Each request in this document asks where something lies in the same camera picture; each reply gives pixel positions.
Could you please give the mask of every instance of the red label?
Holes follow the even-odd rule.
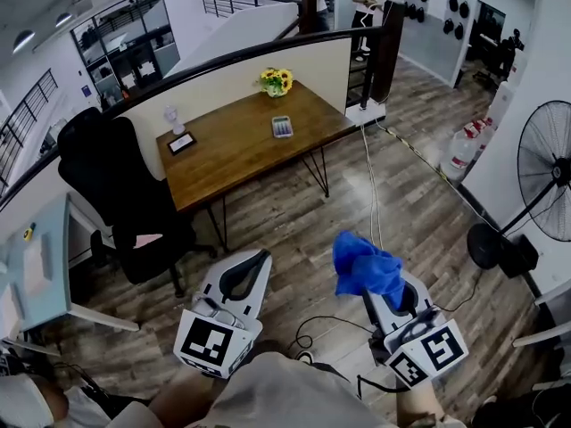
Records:
[[[461,169],[462,169],[462,168],[465,168],[465,167],[468,166],[468,164],[467,164],[465,161],[460,160],[460,159],[458,159],[457,157],[452,157],[452,161],[451,161],[451,162],[452,162],[452,165],[454,165],[456,168],[461,168]]]

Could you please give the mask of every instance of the blue cloth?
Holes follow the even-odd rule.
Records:
[[[333,244],[333,264],[339,276],[335,295],[362,295],[363,289],[367,289],[387,295],[395,309],[401,307],[404,292],[401,259],[344,231]]]

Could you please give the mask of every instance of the black fan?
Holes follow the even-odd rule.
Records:
[[[506,232],[526,214],[550,238],[571,241],[571,103],[547,102],[531,115],[519,140],[517,177],[524,210],[499,233],[486,224],[468,232],[468,252],[480,268],[501,261],[513,245]]]

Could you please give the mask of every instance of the sunflower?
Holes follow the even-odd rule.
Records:
[[[277,72],[278,76],[282,78],[283,81],[292,82],[294,80],[294,75],[290,70],[280,70]]]
[[[289,92],[289,89],[291,89],[293,85],[294,82],[292,80],[284,79],[284,82],[282,83],[282,88],[284,89],[284,92]]]
[[[271,78],[274,78],[274,76],[276,76],[276,71],[274,69],[271,69],[271,68],[267,69],[263,73],[261,73],[262,79],[271,79]]]

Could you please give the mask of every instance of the chair backrest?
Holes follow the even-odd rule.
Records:
[[[107,119],[96,108],[78,114],[58,136],[60,176],[102,217],[105,225],[145,220],[161,182],[145,165],[133,124]]]

